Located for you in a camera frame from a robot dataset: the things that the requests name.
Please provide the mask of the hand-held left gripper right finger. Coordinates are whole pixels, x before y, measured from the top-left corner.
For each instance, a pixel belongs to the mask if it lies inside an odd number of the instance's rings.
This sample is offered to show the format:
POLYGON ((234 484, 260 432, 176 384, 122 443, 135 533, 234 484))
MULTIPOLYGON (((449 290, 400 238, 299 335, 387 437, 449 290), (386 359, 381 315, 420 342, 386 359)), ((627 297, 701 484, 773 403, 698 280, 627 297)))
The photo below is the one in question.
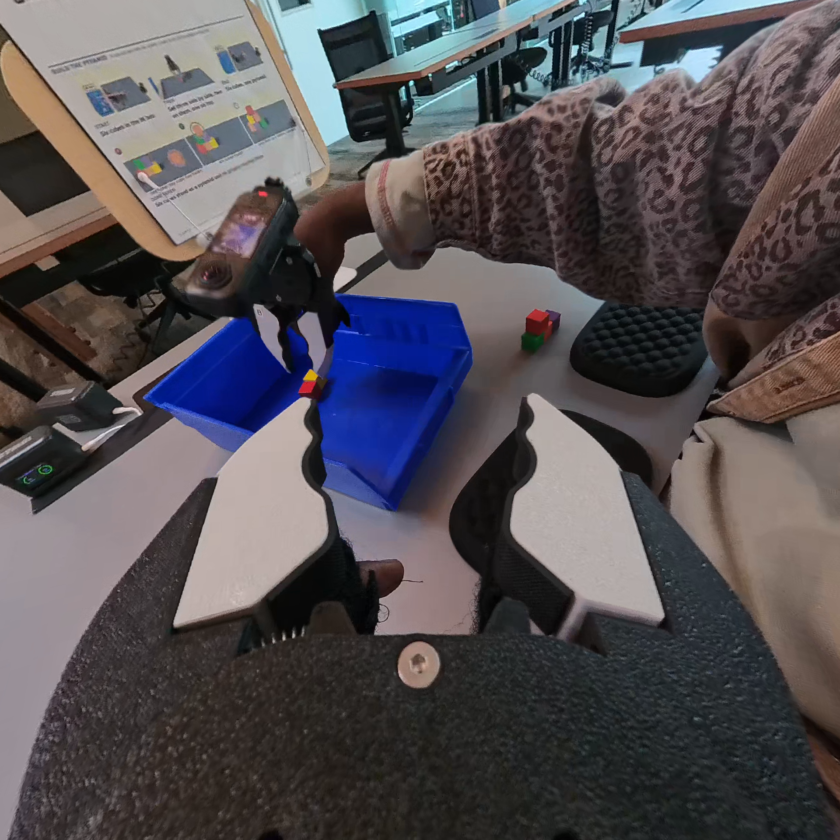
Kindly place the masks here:
POLYGON ((659 626, 665 610, 615 459, 537 394, 521 400, 504 503, 504 595, 546 635, 589 616, 659 626))

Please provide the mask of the long brown-edged office desk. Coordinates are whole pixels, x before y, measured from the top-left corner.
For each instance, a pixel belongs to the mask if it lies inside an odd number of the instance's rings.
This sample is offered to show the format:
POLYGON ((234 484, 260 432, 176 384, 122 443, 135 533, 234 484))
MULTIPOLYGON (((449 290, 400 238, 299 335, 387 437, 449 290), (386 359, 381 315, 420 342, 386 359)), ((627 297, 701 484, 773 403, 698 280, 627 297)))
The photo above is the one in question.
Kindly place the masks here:
POLYGON ((536 28, 539 37, 571 24, 582 12, 579 2, 523 1, 489 14, 458 31, 410 52, 390 58, 343 80, 338 91, 362 91, 381 99, 385 110, 385 157, 408 153, 400 125, 397 94, 407 83, 427 79, 433 94, 476 76, 479 123, 502 118, 501 62, 518 48, 522 30, 536 28))

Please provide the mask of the person's leopard print jacket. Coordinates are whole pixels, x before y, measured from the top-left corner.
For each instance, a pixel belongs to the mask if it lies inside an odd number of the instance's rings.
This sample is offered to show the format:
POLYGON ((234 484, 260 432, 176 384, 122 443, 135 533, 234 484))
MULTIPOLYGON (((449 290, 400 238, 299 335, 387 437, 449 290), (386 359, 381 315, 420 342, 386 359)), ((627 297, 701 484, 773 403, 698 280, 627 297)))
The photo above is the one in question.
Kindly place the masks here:
POLYGON ((838 80, 782 154, 712 288, 711 414, 776 424, 838 404, 838 80))

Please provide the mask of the pale desk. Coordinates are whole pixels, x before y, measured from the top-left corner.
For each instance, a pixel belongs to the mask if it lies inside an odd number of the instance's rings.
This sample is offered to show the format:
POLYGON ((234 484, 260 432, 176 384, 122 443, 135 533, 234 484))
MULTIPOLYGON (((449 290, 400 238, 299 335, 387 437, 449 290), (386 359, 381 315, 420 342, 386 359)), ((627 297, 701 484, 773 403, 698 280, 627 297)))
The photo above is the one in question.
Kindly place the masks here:
MULTIPOLYGON (((406 581, 384 600, 384 634, 470 630, 478 579, 450 540, 449 512, 514 428, 523 396, 538 393, 634 437, 653 462, 659 490, 718 378, 707 360, 685 391, 661 399, 582 378, 569 366, 569 351, 600 302, 536 266, 495 264, 445 248, 420 270, 386 263, 350 291, 455 303, 474 354, 398 511, 331 492, 358 558, 404 564, 406 581), (537 353, 527 353, 520 339, 534 309, 559 312, 560 327, 537 353)), ((73 649, 113 586, 227 457, 197 431, 169 421, 36 515, 26 499, 2 489, 2 838, 13 823, 39 723, 73 649)))

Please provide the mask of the black monitor screen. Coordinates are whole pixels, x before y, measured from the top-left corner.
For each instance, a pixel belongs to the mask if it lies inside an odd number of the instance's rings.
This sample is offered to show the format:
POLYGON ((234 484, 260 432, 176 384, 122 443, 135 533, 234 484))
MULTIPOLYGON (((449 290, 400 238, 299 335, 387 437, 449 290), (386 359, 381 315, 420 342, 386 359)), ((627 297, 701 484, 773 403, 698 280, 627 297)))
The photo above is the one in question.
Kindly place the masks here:
POLYGON ((2 143, 1 190, 26 217, 89 191, 39 131, 2 143))

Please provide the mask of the black office chair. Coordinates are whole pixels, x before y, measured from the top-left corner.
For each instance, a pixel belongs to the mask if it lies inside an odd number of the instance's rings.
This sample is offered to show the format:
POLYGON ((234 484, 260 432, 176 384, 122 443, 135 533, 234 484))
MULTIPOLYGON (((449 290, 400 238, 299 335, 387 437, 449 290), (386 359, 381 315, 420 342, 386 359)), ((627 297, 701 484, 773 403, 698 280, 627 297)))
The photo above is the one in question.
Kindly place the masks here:
POLYGON ((137 324, 139 335, 149 340, 149 327, 153 322, 160 321, 161 331, 165 332, 176 314, 186 320, 199 315, 175 286, 176 275, 188 266, 186 261, 160 259, 146 252, 137 252, 79 276, 77 281, 93 295, 120 298, 132 309, 142 309, 141 299, 152 292, 162 294, 163 300, 150 313, 144 314, 137 324))
MULTIPOLYGON (((375 12, 331 28, 318 36, 336 82, 369 70, 392 57, 375 12)), ((356 143, 383 140, 385 148, 358 171, 362 181, 373 164, 413 152, 403 132, 414 117, 410 84, 383 93, 371 88, 342 88, 339 98, 350 138, 356 143)))
POLYGON ((517 49, 501 62, 502 100, 510 114, 514 114, 518 106, 526 109, 537 101, 528 95, 528 78, 546 59, 548 51, 543 47, 526 47, 526 43, 536 39, 538 34, 535 27, 519 30, 517 49))

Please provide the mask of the person's right forearm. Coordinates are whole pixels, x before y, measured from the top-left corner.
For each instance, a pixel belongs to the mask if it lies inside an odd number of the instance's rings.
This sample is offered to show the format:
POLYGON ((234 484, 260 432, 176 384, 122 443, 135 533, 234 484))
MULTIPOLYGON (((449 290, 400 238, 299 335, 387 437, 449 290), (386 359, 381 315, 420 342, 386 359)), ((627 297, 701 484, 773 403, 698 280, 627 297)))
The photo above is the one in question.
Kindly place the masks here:
POLYGON ((838 2, 767 28, 702 81, 612 78, 371 168, 395 266, 443 246, 552 268, 603 300, 699 308, 749 211, 838 78, 838 2))

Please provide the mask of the wood-edged side desk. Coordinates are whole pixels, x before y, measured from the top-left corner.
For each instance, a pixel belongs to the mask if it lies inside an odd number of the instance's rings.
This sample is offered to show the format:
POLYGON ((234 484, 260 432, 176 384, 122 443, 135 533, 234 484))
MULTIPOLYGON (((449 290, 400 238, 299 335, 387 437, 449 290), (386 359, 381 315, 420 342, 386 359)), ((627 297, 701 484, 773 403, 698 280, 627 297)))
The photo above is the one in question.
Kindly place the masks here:
POLYGON ((119 222, 110 213, 94 213, 72 224, 59 226, 57 230, 39 234, 21 245, 2 249, 1 278, 115 225, 118 226, 119 222))

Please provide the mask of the blue plastic bin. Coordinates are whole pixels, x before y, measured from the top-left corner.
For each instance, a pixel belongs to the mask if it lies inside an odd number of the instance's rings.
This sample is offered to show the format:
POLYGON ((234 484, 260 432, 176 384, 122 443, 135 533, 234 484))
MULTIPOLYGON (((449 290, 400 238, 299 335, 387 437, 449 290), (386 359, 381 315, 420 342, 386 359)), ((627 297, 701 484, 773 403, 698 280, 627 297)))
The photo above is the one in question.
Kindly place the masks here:
MULTIPOLYGON (((324 486, 395 511, 443 425, 473 355, 454 303, 339 295, 350 326, 334 335, 319 404, 324 486)), ((290 335, 287 372, 246 319, 235 319, 145 400, 235 452, 299 397, 310 360, 290 335)))

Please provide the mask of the person's right hand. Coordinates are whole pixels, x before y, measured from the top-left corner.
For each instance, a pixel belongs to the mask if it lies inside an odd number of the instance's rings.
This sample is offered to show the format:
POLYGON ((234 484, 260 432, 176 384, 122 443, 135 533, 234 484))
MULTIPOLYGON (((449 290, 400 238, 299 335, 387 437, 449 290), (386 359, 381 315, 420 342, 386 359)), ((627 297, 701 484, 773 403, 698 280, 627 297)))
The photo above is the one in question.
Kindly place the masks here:
POLYGON ((349 291, 387 263, 380 249, 355 268, 355 273, 343 264, 347 243, 373 233, 365 183, 361 181, 326 195, 302 213, 294 228, 295 237, 311 253, 321 277, 330 280, 339 292, 349 291))

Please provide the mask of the person's left hand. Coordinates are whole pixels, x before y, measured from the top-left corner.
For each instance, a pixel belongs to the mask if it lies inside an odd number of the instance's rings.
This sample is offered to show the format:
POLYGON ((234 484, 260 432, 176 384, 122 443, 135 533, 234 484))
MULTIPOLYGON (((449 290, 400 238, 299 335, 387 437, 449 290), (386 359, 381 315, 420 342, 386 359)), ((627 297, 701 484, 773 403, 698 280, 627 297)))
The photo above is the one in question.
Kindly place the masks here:
POLYGON ((365 589, 375 589, 380 598, 392 594, 404 580, 404 565, 399 560, 360 561, 356 568, 365 589))

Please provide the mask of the black charger block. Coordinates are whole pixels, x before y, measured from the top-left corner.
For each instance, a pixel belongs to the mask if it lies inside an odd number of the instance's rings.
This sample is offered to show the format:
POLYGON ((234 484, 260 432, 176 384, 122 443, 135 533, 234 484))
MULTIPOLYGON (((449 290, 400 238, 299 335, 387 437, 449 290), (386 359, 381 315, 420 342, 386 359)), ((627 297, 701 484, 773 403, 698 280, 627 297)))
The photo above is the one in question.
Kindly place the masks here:
POLYGON ((42 424, 59 424, 72 432, 88 432, 110 427, 117 410, 124 408, 103 385, 85 381, 48 391, 35 405, 42 424))

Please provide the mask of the person's beige pants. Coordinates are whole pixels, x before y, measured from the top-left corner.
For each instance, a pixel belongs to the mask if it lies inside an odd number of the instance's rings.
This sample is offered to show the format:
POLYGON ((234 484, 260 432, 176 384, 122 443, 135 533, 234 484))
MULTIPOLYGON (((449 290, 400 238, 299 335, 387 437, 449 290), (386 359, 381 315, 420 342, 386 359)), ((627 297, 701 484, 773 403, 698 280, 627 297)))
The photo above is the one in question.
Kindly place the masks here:
POLYGON ((668 510, 747 608, 803 715, 838 741, 838 405, 697 423, 668 510))

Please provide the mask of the black bumpy wrist rest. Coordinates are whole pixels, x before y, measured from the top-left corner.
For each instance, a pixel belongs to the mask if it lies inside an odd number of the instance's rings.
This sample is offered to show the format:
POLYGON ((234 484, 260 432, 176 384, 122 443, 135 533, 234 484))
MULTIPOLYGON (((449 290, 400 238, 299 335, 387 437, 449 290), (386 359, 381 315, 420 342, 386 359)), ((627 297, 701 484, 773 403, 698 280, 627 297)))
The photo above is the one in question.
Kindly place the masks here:
POLYGON ((586 380, 629 395, 674 396, 708 357, 702 308, 603 303, 570 347, 570 366, 586 380))

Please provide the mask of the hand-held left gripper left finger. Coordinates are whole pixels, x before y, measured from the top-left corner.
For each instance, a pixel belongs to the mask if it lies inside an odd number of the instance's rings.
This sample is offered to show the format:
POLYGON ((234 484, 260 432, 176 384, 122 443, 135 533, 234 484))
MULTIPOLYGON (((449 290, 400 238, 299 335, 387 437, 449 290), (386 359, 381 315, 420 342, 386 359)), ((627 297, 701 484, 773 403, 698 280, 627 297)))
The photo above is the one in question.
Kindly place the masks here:
POLYGON ((290 632, 270 603, 320 561, 339 536, 323 485, 318 405, 301 397, 253 434, 218 471, 174 615, 184 632, 240 617, 290 632))

